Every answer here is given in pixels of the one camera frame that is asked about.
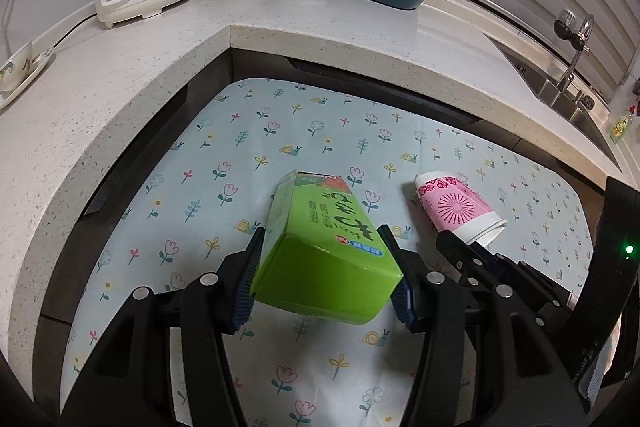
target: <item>green box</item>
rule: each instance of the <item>green box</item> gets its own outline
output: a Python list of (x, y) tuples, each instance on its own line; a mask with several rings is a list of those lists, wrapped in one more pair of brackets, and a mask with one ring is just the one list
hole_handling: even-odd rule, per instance
[(271, 205), (251, 295), (353, 324), (375, 317), (402, 272), (340, 176), (293, 171)]

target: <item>tablecloth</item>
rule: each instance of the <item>tablecloth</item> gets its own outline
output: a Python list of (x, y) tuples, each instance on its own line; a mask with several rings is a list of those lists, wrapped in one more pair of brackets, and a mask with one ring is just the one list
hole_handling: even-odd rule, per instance
[[(373, 224), (401, 248), (433, 245), (414, 176), (448, 171), (478, 192), (507, 229), (490, 250), (526, 260), (580, 293), (591, 239), (573, 189), (554, 172), (453, 127), (340, 92), (254, 78), (226, 87), (167, 151), (131, 201), (86, 284), (68, 339), (61, 404), (129, 293), (183, 288), (244, 250), (267, 220), (278, 180), (293, 169), (338, 174)], [(453, 273), (443, 257), (428, 264)], [(398, 425), (421, 335), (390, 303), (362, 326), (256, 302), (225, 337), (252, 427)], [(463, 381), (465, 387), (469, 381)], [(188, 404), (184, 383), (177, 405)]]

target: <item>sink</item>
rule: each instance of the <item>sink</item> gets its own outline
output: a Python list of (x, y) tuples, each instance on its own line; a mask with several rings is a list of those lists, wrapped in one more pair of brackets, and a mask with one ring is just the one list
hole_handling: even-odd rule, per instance
[(518, 71), (527, 86), (530, 87), (541, 102), (545, 103), (545, 105), (571, 123), (578, 131), (591, 140), (616, 167), (620, 168), (609, 146), (607, 137), (603, 136), (600, 132), (596, 123), (591, 119), (589, 110), (584, 107), (582, 103), (576, 103), (573, 97), (567, 92), (560, 92), (556, 80), (541, 68), (501, 42), (495, 41), (491, 37), (488, 37), (488, 39), (502, 52), (513, 67), (516, 68), (516, 71)]

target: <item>speckled countertop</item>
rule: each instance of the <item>speckled countertop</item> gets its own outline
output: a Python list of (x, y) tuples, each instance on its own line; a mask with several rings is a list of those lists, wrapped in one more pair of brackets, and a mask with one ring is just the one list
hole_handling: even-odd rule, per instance
[(191, 0), (107, 30), (95, 18), (0, 115), (0, 349), (31, 393), (36, 324), (66, 238), (146, 122), (230, 46), (421, 92), (546, 150), (598, 185), (635, 184), (540, 103), (476, 27), (367, 0)]

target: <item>paper cup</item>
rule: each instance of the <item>paper cup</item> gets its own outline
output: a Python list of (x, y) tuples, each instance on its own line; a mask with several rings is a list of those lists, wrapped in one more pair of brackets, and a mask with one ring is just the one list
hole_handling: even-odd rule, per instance
[(448, 172), (418, 174), (415, 187), (438, 232), (451, 230), (468, 245), (477, 241), (487, 247), (507, 225), (506, 219)]

